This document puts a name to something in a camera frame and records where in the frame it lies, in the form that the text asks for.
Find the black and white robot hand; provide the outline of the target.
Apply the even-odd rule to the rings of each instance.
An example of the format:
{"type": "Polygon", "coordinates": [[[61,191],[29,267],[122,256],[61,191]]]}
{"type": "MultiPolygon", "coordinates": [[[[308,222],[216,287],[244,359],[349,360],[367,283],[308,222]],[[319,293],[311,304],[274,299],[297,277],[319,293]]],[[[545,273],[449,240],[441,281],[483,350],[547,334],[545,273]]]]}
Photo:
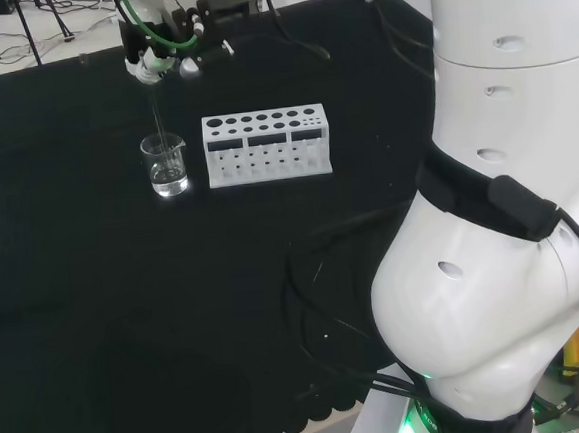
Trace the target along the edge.
{"type": "Polygon", "coordinates": [[[113,0],[125,67],[138,82],[155,86],[176,73],[201,75],[235,55],[209,0],[113,0]]]}

